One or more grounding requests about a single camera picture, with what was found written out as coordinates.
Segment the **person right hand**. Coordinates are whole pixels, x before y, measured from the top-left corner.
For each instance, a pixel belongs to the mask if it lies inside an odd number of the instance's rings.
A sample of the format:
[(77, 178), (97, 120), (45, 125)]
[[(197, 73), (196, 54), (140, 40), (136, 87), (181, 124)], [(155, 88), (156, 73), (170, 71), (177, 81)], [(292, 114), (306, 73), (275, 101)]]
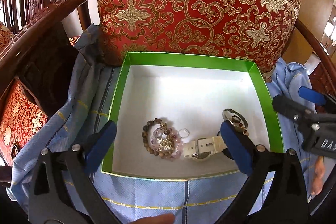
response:
[(314, 176), (313, 182), (311, 184), (311, 195), (318, 195), (322, 191), (323, 187), (323, 176), (325, 175), (325, 165), (324, 165), (324, 157), (319, 156), (314, 165)]

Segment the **person left hand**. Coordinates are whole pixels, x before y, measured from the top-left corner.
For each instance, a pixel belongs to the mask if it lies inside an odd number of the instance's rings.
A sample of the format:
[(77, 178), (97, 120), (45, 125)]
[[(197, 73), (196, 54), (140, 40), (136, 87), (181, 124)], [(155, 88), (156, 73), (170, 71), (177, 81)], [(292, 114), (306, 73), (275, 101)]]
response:
[(166, 213), (155, 217), (140, 218), (130, 224), (173, 224), (174, 222), (175, 216), (173, 213)]

